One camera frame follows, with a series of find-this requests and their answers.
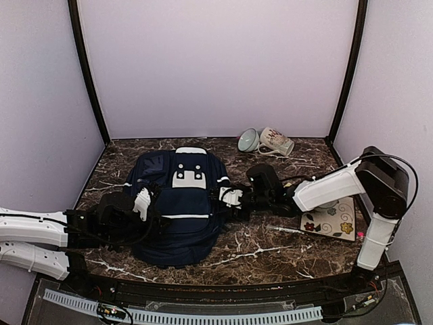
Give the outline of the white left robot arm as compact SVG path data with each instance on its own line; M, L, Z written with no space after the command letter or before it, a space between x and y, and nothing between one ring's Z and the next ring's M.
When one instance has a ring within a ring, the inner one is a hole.
M1 209L1 261L68 282L81 295L95 290L95 279L78 249L133 246L150 235L160 219L153 183L135 196L104 194L87 210L36 213Z

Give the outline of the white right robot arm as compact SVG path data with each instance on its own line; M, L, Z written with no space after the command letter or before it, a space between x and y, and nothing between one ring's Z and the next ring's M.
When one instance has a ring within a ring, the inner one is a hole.
M270 211L280 217L302 215L343 198L365 195L373 211L355 271L345 280L352 294L371 283L371 273L413 205L409 182L419 185L416 170L404 159L385 154L375 146L364 149L354 160L318 177L299 177L299 183L283 185L271 165L259 164L247 172L249 186L220 186L210 191L213 201L225 204L232 215Z

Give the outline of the navy blue student backpack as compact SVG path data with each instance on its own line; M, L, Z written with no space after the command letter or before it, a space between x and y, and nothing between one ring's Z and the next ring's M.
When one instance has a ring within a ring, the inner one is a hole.
M162 220L132 246L133 255L158 267L185 267L205 259L225 223L225 210L212 190L228 187L222 161L199 147L180 147L142 154L131 169L124 192L132 197L156 184L155 208Z

